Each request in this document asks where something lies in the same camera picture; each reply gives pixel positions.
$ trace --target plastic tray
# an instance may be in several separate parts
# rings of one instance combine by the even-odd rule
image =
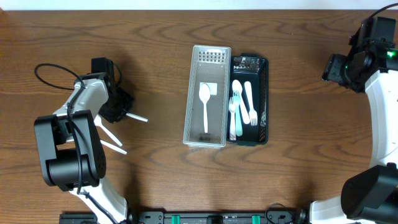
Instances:
[[[259,59],[259,68],[256,70],[252,63],[248,67],[237,67],[235,66],[235,58],[253,58]],[[229,142],[233,142],[243,146],[255,146],[258,144],[266,144],[268,141],[268,60],[259,57],[255,54],[241,54],[238,57],[232,57],[231,59],[231,74],[229,76],[229,82],[232,84],[233,80],[238,80],[242,84],[242,99],[246,109],[249,112],[249,103],[244,88],[244,82],[251,82],[253,107],[257,111],[257,126],[251,126],[250,124],[244,124],[242,121],[243,135],[236,136],[236,141],[229,139],[229,123],[231,121],[231,113],[228,113],[228,126],[226,138]],[[230,86],[229,97],[232,97],[233,91]]]
[[[195,45],[192,52],[183,143],[191,147],[221,148],[226,144],[231,48]],[[203,125],[199,89],[210,86],[207,102],[208,132]]]

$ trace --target wooden table surface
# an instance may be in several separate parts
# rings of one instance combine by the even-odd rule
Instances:
[[[38,63],[84,74],[91,58],[120,64],[133,113],[104,122],[127,155],[105,148],[106,176],[132,204],[168,211],[265,210],[327,199],[367,169],[372,144],[367,96],[321,81],[330,54],[372,11],[49,11],[0,12],[0,222],[57,223],[87,212],[77,197],[43,181],[34,120],[71,91],[34,77]],[[398,19],[396,12],[383,12]],[[221,150],[182,144],[195,44],[269,59],[269,142]],[[54,68],[44,79],[72,87]],[[102,130],[99,135],[106,137]]]

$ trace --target green tape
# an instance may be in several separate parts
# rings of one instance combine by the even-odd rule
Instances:
[[[259,215],[253,215],[251,217],[253,224],[261,224],[261,218]]]
[[[172,215],[172,224],[180,224],[180,216]]]

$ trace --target green light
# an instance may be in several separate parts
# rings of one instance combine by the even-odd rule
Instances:
[[[387,52],[387,55],[389,56],[389,57],[392,57],[392,56],[394,56],[396,53],[395,52]]]

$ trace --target white wall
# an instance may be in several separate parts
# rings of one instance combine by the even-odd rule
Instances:
[[[3,10],[380,9],[389,0],[0,0]]]

